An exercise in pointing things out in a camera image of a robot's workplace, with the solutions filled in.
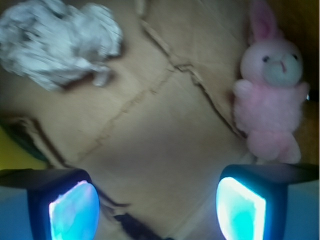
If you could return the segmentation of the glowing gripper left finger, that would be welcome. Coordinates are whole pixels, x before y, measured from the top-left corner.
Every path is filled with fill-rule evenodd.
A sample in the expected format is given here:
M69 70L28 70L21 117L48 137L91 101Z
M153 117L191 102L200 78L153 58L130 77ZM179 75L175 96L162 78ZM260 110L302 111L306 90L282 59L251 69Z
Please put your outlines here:
M0 172L2 240L92 240L100 200L82 169L4 169Z

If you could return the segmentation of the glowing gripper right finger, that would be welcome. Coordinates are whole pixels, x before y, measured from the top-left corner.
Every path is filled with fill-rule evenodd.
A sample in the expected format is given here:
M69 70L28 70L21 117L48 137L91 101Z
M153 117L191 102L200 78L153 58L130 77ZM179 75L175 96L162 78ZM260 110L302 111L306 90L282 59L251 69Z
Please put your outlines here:
M228 165L221 172L215 203L226 240L320 238L318 165Z

